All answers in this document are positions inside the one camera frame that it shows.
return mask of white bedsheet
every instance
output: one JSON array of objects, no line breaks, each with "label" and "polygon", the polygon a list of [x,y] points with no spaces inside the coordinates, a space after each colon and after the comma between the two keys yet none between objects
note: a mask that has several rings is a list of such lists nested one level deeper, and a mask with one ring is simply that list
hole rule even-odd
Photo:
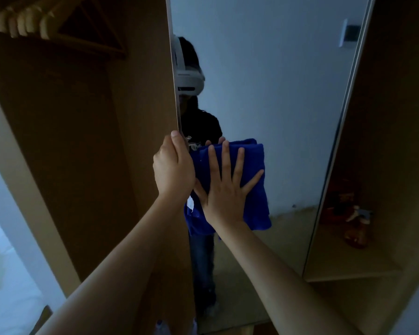
[{"label": "white bedsheet", "polygon": [[5,275],[0,288],[0,335],[28,335],[46,306],[42,293],[0,229]]}]

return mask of white vr headset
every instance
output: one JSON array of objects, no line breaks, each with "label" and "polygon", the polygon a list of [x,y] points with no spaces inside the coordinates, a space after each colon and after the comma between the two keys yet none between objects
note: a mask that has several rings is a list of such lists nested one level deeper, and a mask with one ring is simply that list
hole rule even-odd
[{"label": "white vr headset", "polygon": [[205,86],[205,76],[202,71],[197,68],[184,65],[183,51],[180,40],[174,35],[174,53],[176,64],[175,86],[179,95],[197,96]]}]

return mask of blue towel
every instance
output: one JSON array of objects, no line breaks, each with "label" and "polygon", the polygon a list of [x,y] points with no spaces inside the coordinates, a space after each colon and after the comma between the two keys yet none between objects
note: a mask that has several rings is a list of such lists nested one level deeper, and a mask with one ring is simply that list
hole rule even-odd
[{"label": "blue towel", "polygon": [[[257,144],[255,139],[230,142],[231,174],[233,174],[238,149],[240,147],[245,148],[243,174],[240,182],[240,185],[244,186],[259,170],[265,170],[264,146],[262,144]],[[221,168],[222,145],[214,145],[214,148],[216,150],[219,168]],[[196,151],[192,151],[190,154],[194,162],[196,178],[200,180],[203,189],[205,189],[206,192],[209,192],[210,164],[208,159],[208,147],[200,147]],[[272,222],[268,217],[269,211],[267,196],[264,189],[264,176],[265,174],[262,175],[257,185],[249,192],[245,200],[243,219],[252,231],[263,231],[272,226]],[[206,221],[199,198],[194,191],[191,193],[191,197],[194,201],[193,210],[191,210],[187,205],[184,207],[184,216],[188,225],[189,234],[214,234],[214,228]]]}]

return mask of jeans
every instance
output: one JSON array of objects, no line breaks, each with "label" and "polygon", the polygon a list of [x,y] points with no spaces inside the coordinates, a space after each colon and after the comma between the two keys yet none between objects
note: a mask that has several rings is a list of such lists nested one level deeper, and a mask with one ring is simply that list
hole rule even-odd
[{"label": "jeans", "polygon": [[189,236],[191,264],[193,267],[194,300],[198,314],[204,314],[216,303],[213,280],[214,235]]}]

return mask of shelf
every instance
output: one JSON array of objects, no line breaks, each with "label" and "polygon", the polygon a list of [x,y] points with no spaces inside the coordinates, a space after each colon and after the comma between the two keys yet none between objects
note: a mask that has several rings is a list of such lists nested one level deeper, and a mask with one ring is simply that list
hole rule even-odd
[{"label": "shelf", "polygon": [[343,240],[347,226],[319,225],[303,278],[307,282],[396,275],[401,269],[371,240],[364,249]]}]

